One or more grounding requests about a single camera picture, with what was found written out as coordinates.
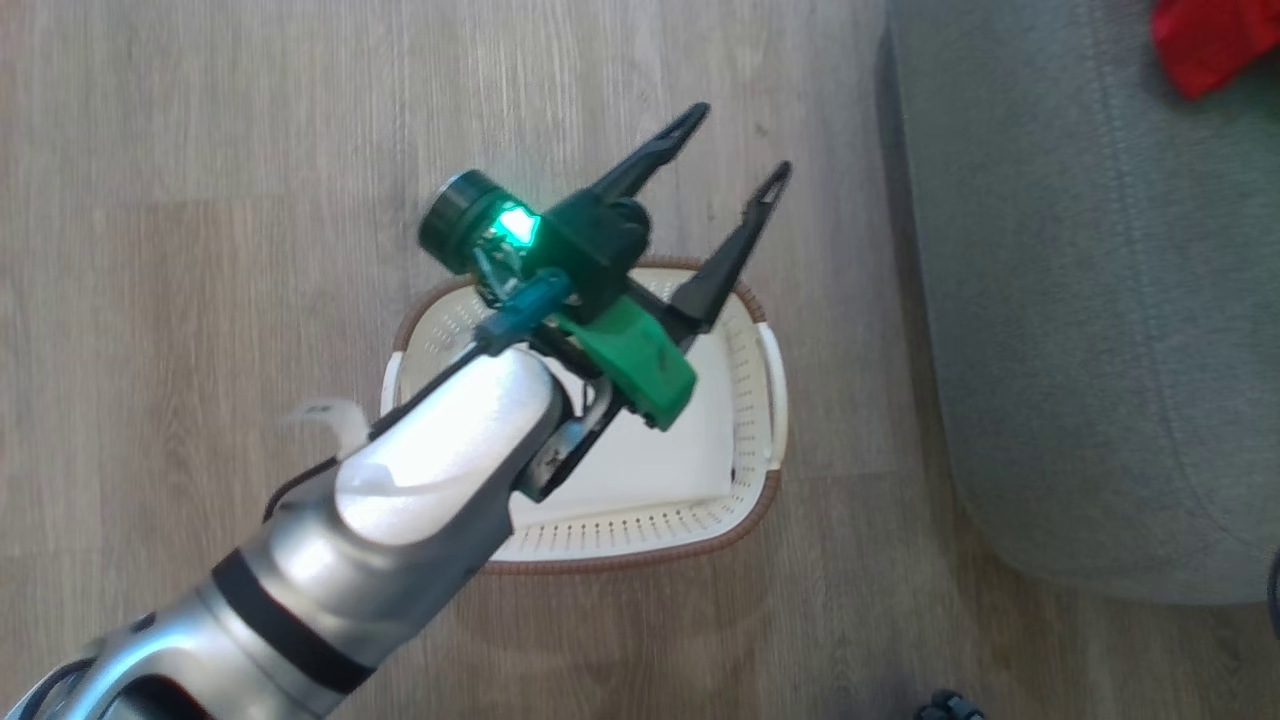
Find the green and dark left gripper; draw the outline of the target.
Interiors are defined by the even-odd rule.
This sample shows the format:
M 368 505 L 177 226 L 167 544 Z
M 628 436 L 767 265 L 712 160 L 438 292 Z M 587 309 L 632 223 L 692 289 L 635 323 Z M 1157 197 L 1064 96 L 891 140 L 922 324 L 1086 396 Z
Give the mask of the green and dark left gripper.
M 668 430 L 689 405 L 696 374 L 630 275 L 649 242 L 635 197 L 673 161 L 710 113 L 695 102 L 586 190 L 535 211 L 480 170 L 440 188 L 419 225 L 419 245 L 454 275 L 472 278 L 490 316 L 476 341 L 498 355 L 540 331 L 562 364 L 580 363 L 623 405 Z M 792 176 L 782 161 L 745 202 L 740 223 L 672 295 L 689 333 L 708 333 L 739 283 Z

